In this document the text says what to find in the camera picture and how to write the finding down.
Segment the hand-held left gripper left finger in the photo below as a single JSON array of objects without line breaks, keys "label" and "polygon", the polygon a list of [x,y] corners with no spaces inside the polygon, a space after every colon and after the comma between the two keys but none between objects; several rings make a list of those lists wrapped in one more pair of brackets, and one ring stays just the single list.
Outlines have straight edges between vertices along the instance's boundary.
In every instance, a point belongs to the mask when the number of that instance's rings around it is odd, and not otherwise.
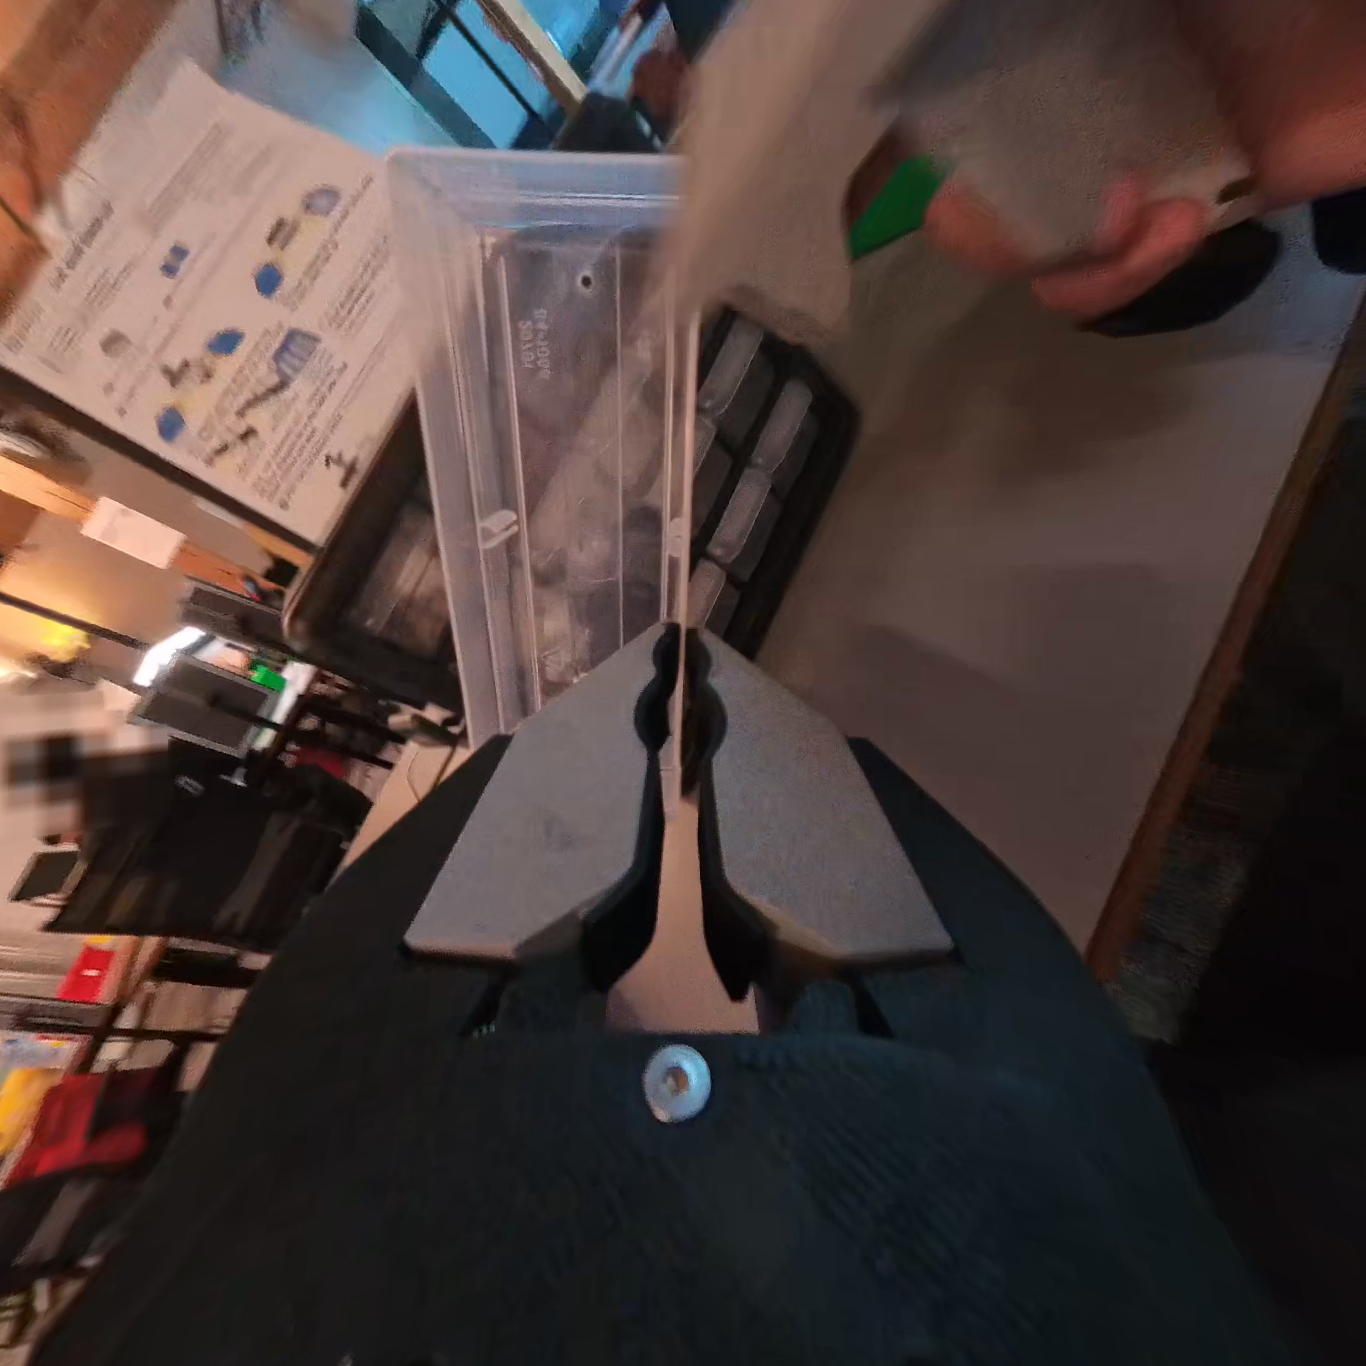
[{"label": "hand-held left gripper left finger", "polygon": [[653,938],[679,627],[656,624],[497,746],[490,777],[403,936],[492,971],[563,959],[611,988]]}]

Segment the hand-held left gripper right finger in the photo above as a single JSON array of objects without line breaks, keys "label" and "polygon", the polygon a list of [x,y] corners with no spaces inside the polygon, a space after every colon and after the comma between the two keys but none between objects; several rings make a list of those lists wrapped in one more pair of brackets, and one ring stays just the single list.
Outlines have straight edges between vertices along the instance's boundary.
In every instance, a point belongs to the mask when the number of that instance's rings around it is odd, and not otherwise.
[{"label": "hand-held left gripper right finger", "polygon": [[731,1000],[941,962],[942,919],[848,740],[708,631],[685,639],[697,871]]}]

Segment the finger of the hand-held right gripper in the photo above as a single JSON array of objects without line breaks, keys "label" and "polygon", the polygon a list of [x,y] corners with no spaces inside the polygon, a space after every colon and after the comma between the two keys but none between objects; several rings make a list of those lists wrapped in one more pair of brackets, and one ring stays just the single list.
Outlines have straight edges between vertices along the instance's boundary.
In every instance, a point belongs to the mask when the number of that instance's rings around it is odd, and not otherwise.
[{"label": "finger of the hand-held right gripper", "polygon": [[848,180],[890,115],[877,92],[939,1],[751,1],[687,78],[668,273],[679,302],[729,304],[791,343],[848,310]]}]

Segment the clear plastic drawer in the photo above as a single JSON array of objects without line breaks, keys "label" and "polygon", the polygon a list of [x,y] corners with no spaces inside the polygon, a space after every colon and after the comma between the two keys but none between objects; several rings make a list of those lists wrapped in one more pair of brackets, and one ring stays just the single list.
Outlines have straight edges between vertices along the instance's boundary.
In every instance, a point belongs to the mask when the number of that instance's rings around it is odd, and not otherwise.
[{"label": "clear plastic drawer", "polygon": [[697,315],[661,154],[383,162],[469,748],[682,626]]}]

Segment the person's right forearm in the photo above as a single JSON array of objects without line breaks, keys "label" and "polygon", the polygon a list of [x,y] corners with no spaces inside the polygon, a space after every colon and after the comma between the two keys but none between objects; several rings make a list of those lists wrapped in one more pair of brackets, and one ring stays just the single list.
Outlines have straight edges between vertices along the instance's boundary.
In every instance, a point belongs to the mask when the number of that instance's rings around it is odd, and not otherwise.
[{"label": "person's right forearm", "polygon": [[1203,3],[1219,88],[1268,205],[1364,184],[1364,3]]}]

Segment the person's right hand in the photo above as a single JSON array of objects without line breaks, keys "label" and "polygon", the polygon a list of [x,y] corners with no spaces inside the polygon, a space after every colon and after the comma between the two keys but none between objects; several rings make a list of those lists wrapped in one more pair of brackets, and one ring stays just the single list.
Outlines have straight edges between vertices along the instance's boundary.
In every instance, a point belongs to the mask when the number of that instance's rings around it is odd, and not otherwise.
[{"label": "person's right hand", "polygon": [[923,236],[959,266],[990,279],[1024,279],[1045,309],[1094,320],[1133,302],[1170,275],[1206,237],[1206,205],[1193,198],[1146,200],[1125,175],[1100,198],[1084,247],[1063,263],[1040,263],[1011,239],[990,206],[947,182],[929,201]]}]

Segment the grey monitor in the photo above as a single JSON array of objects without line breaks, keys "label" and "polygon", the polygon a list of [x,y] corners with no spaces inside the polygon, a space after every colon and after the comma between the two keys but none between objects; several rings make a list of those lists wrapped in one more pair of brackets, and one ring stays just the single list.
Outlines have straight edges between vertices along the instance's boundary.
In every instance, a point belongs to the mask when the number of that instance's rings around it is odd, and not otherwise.
[{"label": "grey monitor", "polygon": [[255,740],[274,727],[282,697],[281,688],[178,652],[139,684],[126,722],[160,728],[170,740],[225,758],[245,758]]}]

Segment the red crate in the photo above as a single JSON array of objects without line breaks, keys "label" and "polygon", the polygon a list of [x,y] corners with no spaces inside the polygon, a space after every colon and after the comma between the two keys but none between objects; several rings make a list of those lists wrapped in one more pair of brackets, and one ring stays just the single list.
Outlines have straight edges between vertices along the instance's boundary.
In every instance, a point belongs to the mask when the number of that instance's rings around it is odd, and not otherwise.
[{"label": "red crate", "polygon": [[118,995],[128,949],[120,936],[85,936],[61,975],[54,998],[76,1005],[108,1005]]}]

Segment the red cloth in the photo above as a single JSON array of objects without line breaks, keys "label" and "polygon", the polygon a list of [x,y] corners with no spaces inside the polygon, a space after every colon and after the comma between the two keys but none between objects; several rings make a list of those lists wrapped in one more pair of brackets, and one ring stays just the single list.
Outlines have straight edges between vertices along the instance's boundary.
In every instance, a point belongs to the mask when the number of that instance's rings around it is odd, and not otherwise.
[{"label": "red cloth", "polygon": [[180,1107],[163,1067],[68,1075],[45,1093],[2,1187],[87,1167],[136,1167],[173,1130]]}]

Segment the white instruction poster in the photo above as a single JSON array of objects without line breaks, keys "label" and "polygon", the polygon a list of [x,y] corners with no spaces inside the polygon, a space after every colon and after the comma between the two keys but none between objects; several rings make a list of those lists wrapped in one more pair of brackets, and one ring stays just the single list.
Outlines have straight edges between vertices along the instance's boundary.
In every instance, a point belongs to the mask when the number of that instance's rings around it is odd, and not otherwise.
[{"label": "white instruction poster", "polygon": [[2,323],[2,366],[298,541],[411,395],[381,161],[180,60]]}]

